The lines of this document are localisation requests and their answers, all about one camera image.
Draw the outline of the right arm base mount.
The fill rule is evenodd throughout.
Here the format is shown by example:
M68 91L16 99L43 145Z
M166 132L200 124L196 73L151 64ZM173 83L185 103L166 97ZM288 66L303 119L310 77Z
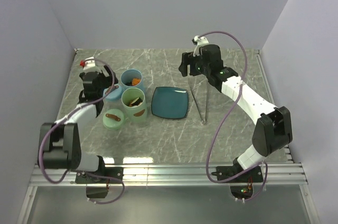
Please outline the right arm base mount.
M254 166L239 175L241 171L241 166L217 166L212 175L217 177L217 181L227 180L231 184L230 191L234 198L246 202L262 192L267 181L267 171L263 171L260 166Z

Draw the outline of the blue canister lid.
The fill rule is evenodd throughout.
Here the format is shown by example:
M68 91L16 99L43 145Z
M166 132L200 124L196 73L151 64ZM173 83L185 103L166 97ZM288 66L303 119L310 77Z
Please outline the blue canister lid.
M114 89L105 97L105 101L115 102L121 99L123 88L120 84L115 84Z

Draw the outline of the orange fried chicken piece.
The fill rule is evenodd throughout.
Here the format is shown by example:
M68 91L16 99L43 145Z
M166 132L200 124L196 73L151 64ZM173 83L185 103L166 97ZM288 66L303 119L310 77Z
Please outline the orange fried chicken piece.
M136 86L136 85L140 84L140 82L141 82L141 79L133 78L132 79L132 86Z

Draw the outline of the metal tongs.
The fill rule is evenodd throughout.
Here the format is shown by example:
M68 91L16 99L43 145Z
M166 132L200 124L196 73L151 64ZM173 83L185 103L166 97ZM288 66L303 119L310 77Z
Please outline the metal tongs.
M209 95L209 87L208 83L206 80L202 80L200 83L198 83L198 86L203 86L204 87L204 95L203 95L203 102L198 101L197 97L197 91L195 91L195 85L193 85L193 79L192 77L188 77L188 86L190 89L190 93L193 98L193 103L195 104L195 107L197 109L199 118L200 118L200 123L202 126L206 125L208 122L208 95Z

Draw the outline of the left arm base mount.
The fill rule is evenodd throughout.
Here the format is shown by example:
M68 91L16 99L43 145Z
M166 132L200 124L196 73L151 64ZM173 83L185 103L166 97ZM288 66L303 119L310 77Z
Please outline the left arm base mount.
M116 202L123 196L125 192L123 176L123 167L105 167L97 173L78 172L75 178L75 184L86 186L86 197L88 201L94 204L104 205ZM102 201L108 196L111 185L121 185L121 192L112 200Z

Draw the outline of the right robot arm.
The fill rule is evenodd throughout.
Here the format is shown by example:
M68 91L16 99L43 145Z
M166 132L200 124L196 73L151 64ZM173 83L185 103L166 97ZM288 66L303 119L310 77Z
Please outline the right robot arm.
M184 52L179 71L184 77L206 76L211 86L232 99L254 123L252 144L233 164L232 173L236 180L245 181L251 176L253 166L292 142L290 111L263 99L235 70L224 66L218 45L200 47L199 55Z

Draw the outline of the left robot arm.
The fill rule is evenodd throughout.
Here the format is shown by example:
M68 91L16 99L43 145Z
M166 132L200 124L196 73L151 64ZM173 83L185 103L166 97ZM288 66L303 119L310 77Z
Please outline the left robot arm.
M118 82L111 67L105 64L104 68L107 76L98 68L83 67L83 72L79 74L83 89L75 109L55 122L44 123L40 128L37 163L51 183L56 184L57 181L48 177L46 169L88 172L88 177L95 183L106 178L103 158L83 153L80 144L83 129L100 115L104 98Z

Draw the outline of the sushi roll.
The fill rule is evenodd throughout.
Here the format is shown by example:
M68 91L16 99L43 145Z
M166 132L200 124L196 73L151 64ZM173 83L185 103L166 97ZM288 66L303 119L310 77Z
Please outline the sushi roll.
M141 105L143 100L140 97L135 98L134 100L129 102L129 107L137 107Z

